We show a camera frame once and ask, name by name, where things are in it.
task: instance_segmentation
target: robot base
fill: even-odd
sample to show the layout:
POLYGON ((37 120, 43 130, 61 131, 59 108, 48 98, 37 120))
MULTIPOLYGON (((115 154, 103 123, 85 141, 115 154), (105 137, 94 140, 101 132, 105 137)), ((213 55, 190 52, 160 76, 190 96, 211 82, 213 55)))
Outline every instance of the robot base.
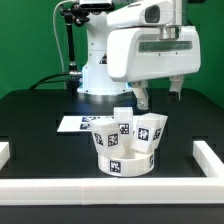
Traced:
POLYGON ((107 158, 98 153, 98 166, 104 173, 112 176, 140 176, 154 168, 154 153, 133 152, 120 158, 107 158))
POLYGON ((95 95, 88 93, 78 93, 80 99, 85 99, 95 102, 116 102, 124 99, 135 99, 135 96, 132 91, 124 92, 118 95, 95 95))

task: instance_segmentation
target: black tabletop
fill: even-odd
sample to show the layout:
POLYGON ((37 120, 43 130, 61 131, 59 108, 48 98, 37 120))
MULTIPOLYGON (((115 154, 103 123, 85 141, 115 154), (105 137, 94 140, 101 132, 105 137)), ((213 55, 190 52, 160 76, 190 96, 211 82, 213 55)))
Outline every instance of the black tabletop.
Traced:
MULTIPOLYGON (((98 168, 91 133, 57 133, 57 128, 65 115, 112 115, 114 107, 125 106, 133 107, 135 115, 153 112, 168 116, 155 151, 155 168, 142 177, 204 176, 192 156, 195 140, 205 140, 224 159, 222 108, 190 89, 183 90, 179 103, 169 102, 165 89, 153 89, 150 98, 150 109, 139 111, 134 98, 96 103, 78 99, 64 90, 11 92, 0 100, 0 141, 9 141, 11 153, 0 178, 110 177, 98 168)), ((3 223, 14 223, 10 212, 18 217, 17 223, 90 223, 93 220, 94 223, 96 220, 98 223, 194 223, 194 220, 220 223, 224 220, 222 205, 2 206, 3 223)))

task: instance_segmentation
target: white robot body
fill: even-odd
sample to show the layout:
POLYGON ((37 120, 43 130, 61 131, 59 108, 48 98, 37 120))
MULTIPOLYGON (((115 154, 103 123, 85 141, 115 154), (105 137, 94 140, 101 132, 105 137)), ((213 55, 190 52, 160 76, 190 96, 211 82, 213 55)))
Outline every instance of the white robot body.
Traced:
POLYGON ((119 95, 131 91, 126 83, 113 82, 107 70, 107 39, 111 31, 107 26, 107 14, 90 14, 87 23, 88 62, 83 67, 83 83, 79 93, 89 95, 119 95))
POLYGON ((132 3, 108 15, 108 26, 182 25, 182 0, 144 0, 132 3))
POLYGON ((160 40, 159 28, 128 28, 108 38, 108 71, 114 81, 134 82, 197 72, 200 44, 195 27, 180 27, 178 39, 160 40))

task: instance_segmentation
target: green backdrop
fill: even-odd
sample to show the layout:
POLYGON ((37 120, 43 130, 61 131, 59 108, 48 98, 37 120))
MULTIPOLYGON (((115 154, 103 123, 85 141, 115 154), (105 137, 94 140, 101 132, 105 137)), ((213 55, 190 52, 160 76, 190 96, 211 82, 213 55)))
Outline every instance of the green backdrop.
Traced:
MULTIPOLYGON (((0 97, 13 90, 27 89, 41 78, 61 72, 52 26, 53 10, 58 2, 0 1, 0 97)), ((199 90, 224 108, 223 8, 223 0, 207 0, 188 7, 189 19, 200 36, 202 64, 197 74, 186 77, 184 87, 199 90)), ((60 15, 57 29, 67 60, 65 25, 60 15)), ((85 29, 76 29, 75 46, 80 67, 87 58, 85 42, 85 29)), ((151 86, 169 88, 169 80, 153 80, 151 86)), ((41 88, 63 87, 63 84, 48 84, 41 88)))

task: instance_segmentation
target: black cable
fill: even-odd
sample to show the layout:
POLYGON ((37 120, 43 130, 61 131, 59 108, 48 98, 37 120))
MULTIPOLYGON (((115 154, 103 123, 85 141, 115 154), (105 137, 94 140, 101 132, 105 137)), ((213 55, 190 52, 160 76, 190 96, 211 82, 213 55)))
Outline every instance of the black cable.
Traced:
POLYGON ((56 80, 56 81, 39 82, 38 85, 48 84, 48 83, 55 83, 55 82, 66 82, 66 81, 69 81, 69 80, 71 80, 71 79, 68 79, 68 80, 56 80))
POLYGON ((52 83, 52 82, 45 82, 46 80, 61 77, 61 76, 68 76, 68 75, 69 75, 69 73, 59 73, 59 74, 54 74, 54 75, 47 76, 47 77, 41 79, 40 81, 38 81, 37 83, 35 83, 34 85, 32 85, 29 88, 29 90, 35 90, 37 86, 39 86, 41 84, 44 84, 44 83, 52 83))

